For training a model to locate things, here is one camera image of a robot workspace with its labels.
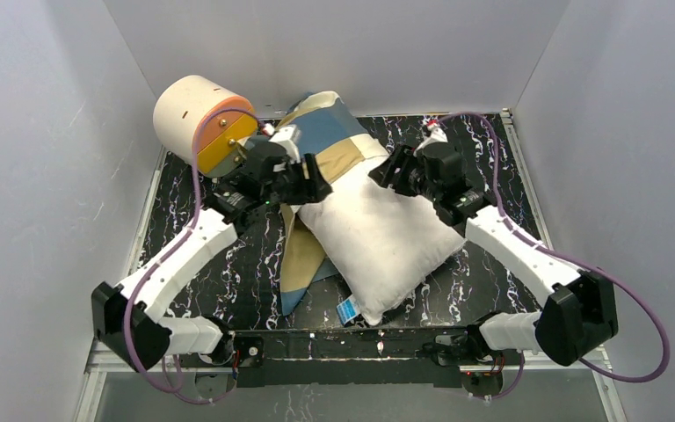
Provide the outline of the blue beige white pillowcase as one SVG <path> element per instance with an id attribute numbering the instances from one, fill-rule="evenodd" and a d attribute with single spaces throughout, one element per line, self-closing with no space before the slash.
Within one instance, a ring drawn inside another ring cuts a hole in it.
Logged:
<path id="1" fill-rule="evenodd" d="M 388 152 L 349 111 L 334 91 L 309 94 L 294 104 L 278 127 L 301 132 L 297 148 L 314 154 L 324 178 L 333 183 L 355 165 Z M 282 205 L 284 255 L 279 270 L 280 310 L 291 315 L 308 287 L 338 274 L 323 247 L 298 216 L 298 207 Z"/>

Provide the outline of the white pillow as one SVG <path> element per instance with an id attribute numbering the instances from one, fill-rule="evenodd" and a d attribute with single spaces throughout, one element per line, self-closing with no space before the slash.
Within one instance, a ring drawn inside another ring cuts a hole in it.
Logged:
<path id="1" fill-rule="evenodd" d="M 384 160 L 319 161 L 332 192 L 298 213 L 372 326 L 466 242 L 438 219 L 430 201 L 375 184 L 368 173 Z"/>

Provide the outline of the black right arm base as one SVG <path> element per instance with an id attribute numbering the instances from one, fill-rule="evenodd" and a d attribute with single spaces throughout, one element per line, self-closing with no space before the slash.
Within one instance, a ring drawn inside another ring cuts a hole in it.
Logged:
<path id="1" fill-rule="evenodd" d="M 488 346 L 476 325 L 468 325 L 456 334 L 436 336 L 433 341 L 424 343 L 416 356 L 427 358 L 440 367 L 489 366 L 486 370 L 462 370 L 462 387 L 468 396 L 488 403 L 509 395 L 518 386 L 526 364 L 522 352 Z M 517 372 L 505 387 L 503 372 L 507 358 L 512 359 L 511 364 L 516 364 Z"/>

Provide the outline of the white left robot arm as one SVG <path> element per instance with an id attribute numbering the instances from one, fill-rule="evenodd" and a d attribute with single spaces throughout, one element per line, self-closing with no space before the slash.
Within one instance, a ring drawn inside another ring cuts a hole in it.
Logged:
<path id="1" fill-rule="evenodd" d="M 232 335 L 215 316 L 173 317 L 167 310 L 204 266 L 281 205 L 319 204 L 333 189 L 325 163 L 299 155 L 292 142 L 262 142 L 242 164 L 196 193 L 192 219 L 173 240 L 123 280 L 91 293 L 96 338 L 135 372 L 147 374 L 166 358 L 206 354 L 228 361 Z"/>

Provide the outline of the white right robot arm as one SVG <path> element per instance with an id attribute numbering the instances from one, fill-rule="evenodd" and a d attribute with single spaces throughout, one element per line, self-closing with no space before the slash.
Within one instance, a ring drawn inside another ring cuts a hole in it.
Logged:
<path id="1" fill-rule="evenodd" d="M 453 346 L 475 358 L 503 350 L 545 353 L 568 366 L 613 338 L 619 323 L 612 283 L 542 251 L 506 221 L 490 194 L 467 181 L 461 165 L 452 146 L 437 142 L 422 149 L 403 146 L 372 174 L 399 195 L 430 201 L 446 226 L 512 272 L 541 306 L 529 313 L 493 311 L 468 325 Z"/>

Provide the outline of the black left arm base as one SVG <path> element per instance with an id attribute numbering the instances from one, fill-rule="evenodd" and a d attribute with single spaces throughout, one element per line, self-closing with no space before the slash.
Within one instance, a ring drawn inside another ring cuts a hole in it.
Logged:
<path id="1" fill-rule="evenodd" d="M 264 359 L 264 340 L 230 331 L 210 354 L 194 353 L 180 358 L 181 367 L 193 373 L 200 398 L 214 399 L 232 392 L 244 369 L 259 368 Z"/>

